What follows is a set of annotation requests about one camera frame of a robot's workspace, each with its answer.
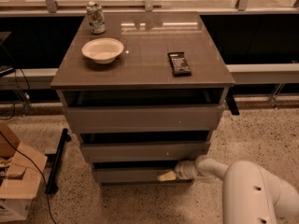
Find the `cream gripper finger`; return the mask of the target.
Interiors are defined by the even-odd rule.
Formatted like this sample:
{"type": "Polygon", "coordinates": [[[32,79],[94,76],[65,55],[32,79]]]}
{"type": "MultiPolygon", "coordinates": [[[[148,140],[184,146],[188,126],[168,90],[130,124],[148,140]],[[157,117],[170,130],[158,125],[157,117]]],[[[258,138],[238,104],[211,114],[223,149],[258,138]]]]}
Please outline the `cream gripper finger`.
{"type": "Polygon", "coordinates": [[[177,179],[177,174],[174,171],[169,171],[158,176],[158,180],[161,182],[173,181],[177,179]]]}

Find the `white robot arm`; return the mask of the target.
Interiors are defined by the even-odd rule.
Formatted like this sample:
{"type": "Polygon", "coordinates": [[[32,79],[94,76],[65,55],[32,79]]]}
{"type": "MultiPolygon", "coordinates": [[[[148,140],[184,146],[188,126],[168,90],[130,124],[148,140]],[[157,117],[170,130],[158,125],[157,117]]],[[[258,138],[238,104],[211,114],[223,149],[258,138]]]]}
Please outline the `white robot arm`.
{"type": "Polygon", "coordinates": [[[181,161],[158,180],[222,181],[223,224],[278,224],[299,215],[299,193],[287,181],[251,161],[220,163],[206,155],[181,161]]]}

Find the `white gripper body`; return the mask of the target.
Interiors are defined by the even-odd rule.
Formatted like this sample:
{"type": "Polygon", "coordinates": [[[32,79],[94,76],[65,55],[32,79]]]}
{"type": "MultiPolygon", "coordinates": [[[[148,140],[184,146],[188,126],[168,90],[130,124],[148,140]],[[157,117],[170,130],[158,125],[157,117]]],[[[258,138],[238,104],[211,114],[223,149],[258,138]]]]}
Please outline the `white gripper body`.
{"type": "Polygon", "coordinates": [[[178,179],[188,180],[197,177],[197,170],[194,161],[181,161],[175,167],[175,173],[178,179]]]}

